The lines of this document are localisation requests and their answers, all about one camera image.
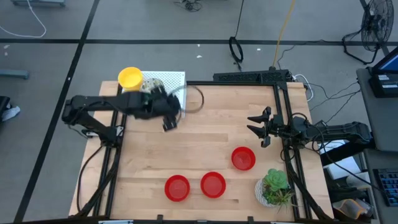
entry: orange object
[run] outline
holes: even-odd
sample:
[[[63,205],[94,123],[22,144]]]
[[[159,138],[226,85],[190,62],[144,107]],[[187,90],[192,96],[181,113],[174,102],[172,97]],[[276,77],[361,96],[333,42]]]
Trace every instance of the orange object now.
[[[144,81],[144,76],[138,68],[127,67],[120,71],[118,81],[126,91],[139,91]]]

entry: wooden table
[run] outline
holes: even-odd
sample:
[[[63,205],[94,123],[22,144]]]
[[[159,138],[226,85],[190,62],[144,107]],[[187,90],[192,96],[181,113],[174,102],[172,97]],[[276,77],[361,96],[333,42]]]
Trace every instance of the wooden table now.
[[[100,95],[115,95],[117,82],[103,82]],[[288,83],[293,112],[310,117],[302,83]],[[199,86],[205,96],[203,109],[187,114],[178,128],[164,133],[162,118],[150,121],[127,119],[118,178],[114,192],[111,218],[154,220],[164,215],[165,220],[236,220],[253,216],[255,221],[293,221],[292,207],[266,208],[254,196],[256,182],[268,169],[285,170],[280,158],[282,142],[271,137],[271,145],[260,147],[260,140],[246,127],[248,116],[258,116],[266,106],[276,113],[271,86]],[[283,94],[280,91],[284,121],[287,121]],[[187,91],[187,109],[200,102],[196,90]],[[111,111],[99,111],[95,118],[109,125]],[[87,142],[83,161],[92,155],[100,142]],[[256,165],[243,172],[234,168],[231,153],[238,146],[251,148]],[[98,185],[104,150],[86,167],[82,179],[81,205],[91,197]],[[301,150],[307,189],[326,214],[333,217],[319,155]],[[217,171],[226,179],[226,191],[217,199],[204,196],[200,179],[209,171]],[[172,175],[184,175],[191,192],[182,202],[172,202],[164,194],[164,184]],[[101,213],[108,191],[103,194]],[[297,193],[300,216],[305,217],[301,195]],[[76,194],[70,214],[76,213]]]

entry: blue screen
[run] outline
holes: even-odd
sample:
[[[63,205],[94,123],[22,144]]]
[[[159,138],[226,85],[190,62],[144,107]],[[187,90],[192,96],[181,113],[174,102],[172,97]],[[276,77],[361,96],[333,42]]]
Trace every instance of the blue screen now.
[[[394,70],[398,71],[398,55],[393,57],[390,61],[386,62],[380,67],[381,70]]]

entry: white cable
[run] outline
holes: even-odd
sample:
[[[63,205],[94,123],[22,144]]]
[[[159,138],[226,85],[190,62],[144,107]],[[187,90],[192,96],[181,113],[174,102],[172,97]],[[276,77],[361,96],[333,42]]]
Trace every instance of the white cable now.
[[[17,36],[17,37],[41,38],[41,37],[43,37],[43,36],[45,35],[45,33],[47,32],[47,29],[46,29],[45,26],[43,25],[42,21],[40,21],[40,19],[36,16],[36,13],[33,11],[32,6],[30,6],[30,0],[26,0],[26,1],[27,1],[27,4],[29,5],[30,11],[33,13],[33,15],[36,17],[37,21],[38,21],[38,22],[42,25],[42,27],[44,28],[43,34],[40,35],[40,36],[19,35],[19,34],[15,34],[15,33],[9,32],[9,31],[7,31],[5,28],[3,28],[3,27],[1,27],[1,26],[0,26],[0,29],[2,29],[4,32],[6,32],[6,33],[8,33],[8,34],[11,34],[11,35],[14,35],[14,36]]]
[[[294,75],[294,76],[293,76],[294,80],[297,79],[297,78],[296,78],[297,76],[303,77],[303,78],[305,79],[305,81],[307,82],[307,85],[308,85],[308,87],[309,87],[309,89],[310,89],[310,91],[311,91],[311,97],[310,97],[309,99],[307,99],[307,102],[310,101],[310,100],[312,100],[312,98],[313,98],[313,91],[312,91],[312,88],[311,88],[310,83],[308,82],[307,78],[305,78],[305,76],[303,76],[302,74],[297,74],[297,75]]]

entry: white basket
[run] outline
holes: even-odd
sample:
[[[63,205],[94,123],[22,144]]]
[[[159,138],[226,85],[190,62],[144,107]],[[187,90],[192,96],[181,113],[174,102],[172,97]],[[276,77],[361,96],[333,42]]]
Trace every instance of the white basket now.
[[[278,207],[278,205],[273,205],[269,203],[267,199],[262,196],[262,179],[259,179],[259,181],[257,181],[256,186],[254,188],[254,195],[256,196],[257,201],[259,201],[261,205],[270,208]]]

